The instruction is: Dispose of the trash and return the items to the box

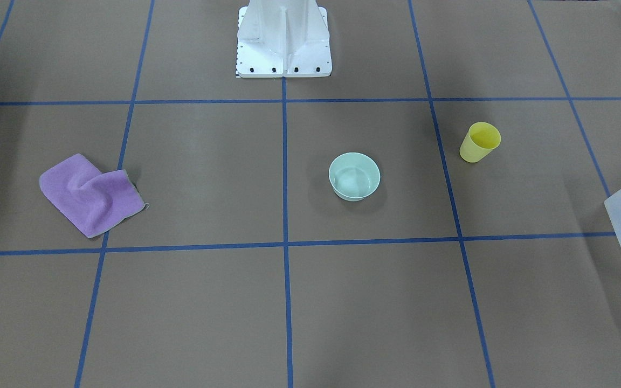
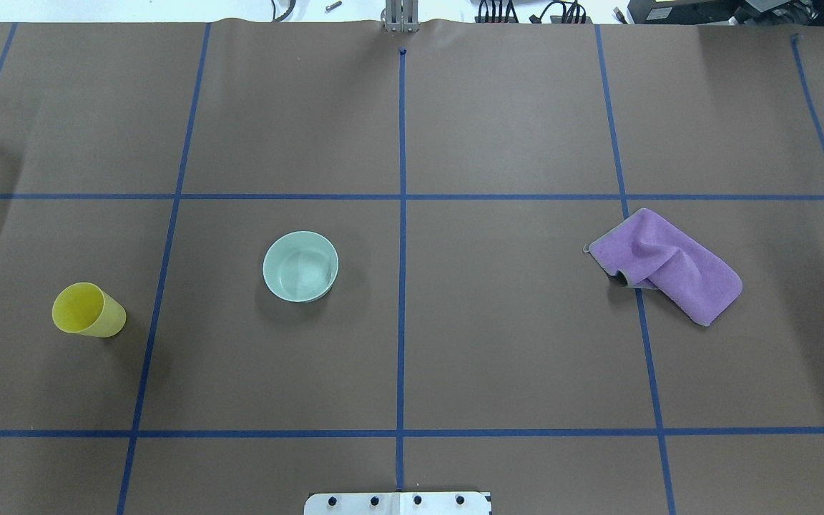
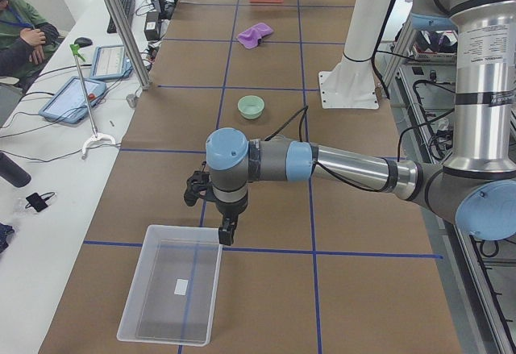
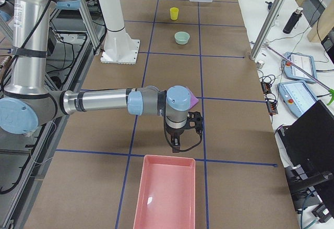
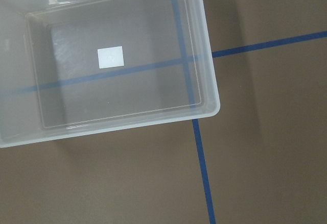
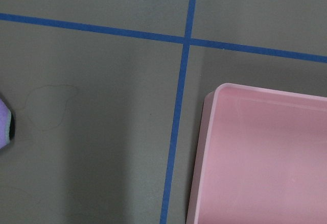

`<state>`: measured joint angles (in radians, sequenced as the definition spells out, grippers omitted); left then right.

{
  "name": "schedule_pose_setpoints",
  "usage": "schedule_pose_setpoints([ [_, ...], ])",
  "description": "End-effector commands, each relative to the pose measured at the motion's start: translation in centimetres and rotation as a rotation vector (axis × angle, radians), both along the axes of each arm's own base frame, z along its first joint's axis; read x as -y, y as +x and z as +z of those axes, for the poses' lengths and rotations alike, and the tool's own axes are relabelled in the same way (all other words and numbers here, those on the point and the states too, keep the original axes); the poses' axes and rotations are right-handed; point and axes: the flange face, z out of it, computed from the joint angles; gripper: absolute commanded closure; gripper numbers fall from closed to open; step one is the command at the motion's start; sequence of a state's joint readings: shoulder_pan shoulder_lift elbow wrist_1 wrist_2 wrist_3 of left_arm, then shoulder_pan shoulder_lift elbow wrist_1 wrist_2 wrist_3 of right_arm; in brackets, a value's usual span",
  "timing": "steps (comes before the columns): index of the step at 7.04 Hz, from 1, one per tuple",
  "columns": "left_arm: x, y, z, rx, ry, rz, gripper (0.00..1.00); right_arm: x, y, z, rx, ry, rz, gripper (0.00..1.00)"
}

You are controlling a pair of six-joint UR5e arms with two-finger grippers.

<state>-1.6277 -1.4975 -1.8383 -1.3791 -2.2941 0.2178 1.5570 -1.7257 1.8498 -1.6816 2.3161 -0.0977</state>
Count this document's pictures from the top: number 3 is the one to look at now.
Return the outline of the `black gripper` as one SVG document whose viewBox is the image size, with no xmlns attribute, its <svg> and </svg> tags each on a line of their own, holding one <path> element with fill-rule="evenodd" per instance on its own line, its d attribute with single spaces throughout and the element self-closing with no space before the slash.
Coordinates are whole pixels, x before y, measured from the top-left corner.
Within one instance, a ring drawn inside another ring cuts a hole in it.
<svg viewBox="0 0 516 354">
<path fill-rule="evenodd" d="M 248 195 L 236 202 L 224 202 L 216 198 L 215 205 L 223 216 L 223 222 L 218 228 L 218 242 L 221 245 L 231 246 L 234 243 L 235 222 L 248 207 Z"/>
</svg>

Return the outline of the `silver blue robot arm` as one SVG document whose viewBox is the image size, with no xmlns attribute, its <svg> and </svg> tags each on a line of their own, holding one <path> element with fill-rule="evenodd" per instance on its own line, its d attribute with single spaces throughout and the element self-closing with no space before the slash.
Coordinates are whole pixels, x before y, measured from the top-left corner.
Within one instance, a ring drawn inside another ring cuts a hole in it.
<svg viewBox="0 0 516 354">
<path fill-rule="evenodd" d="M 316 141 L 271 135 L 249 140 L 221 128 L 206 141 L 205 198 L 222 214 L 218 241 L 233 242 L 254 181 L 334 178 L 357 189 L 395 194 L 478 239 L 515 233 L 515 164 L 509 158 L 515 101 L 515 0 L 414 0 L 417 29 L 457 30 L 451 155 L 441 164 L 392 160 L 392 127 L 382 127 L 370 67 L 372 36 L 387 0 L 357 0 L 342 61 L 319 77 L 331 117 Z M 328 137 L 330 146 L 319 140 Z"/>
</svg>

